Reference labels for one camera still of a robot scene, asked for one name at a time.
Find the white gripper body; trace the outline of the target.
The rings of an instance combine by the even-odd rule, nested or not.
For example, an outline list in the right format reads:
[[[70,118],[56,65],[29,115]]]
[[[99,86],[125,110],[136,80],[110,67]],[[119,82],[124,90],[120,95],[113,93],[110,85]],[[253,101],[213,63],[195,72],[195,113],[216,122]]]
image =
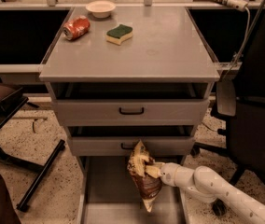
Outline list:
[[[177,163],[169,162],[162,165],[160,168],[161,181],[171,187],[181,188],[181,181],[179,180],[179,171],[181,166]]]

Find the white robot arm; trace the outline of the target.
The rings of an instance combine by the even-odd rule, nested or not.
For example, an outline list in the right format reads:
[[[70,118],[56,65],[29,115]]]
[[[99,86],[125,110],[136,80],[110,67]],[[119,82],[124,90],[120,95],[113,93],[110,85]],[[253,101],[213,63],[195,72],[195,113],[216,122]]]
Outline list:
[[[204,203],[219,199],[247,224],[265,224],[265,205],[235,188],[209,167],[190,169],[173,162],[156,162],[147,165],[145,171],[152,177],[159,177],[163,184],[178,187]]]

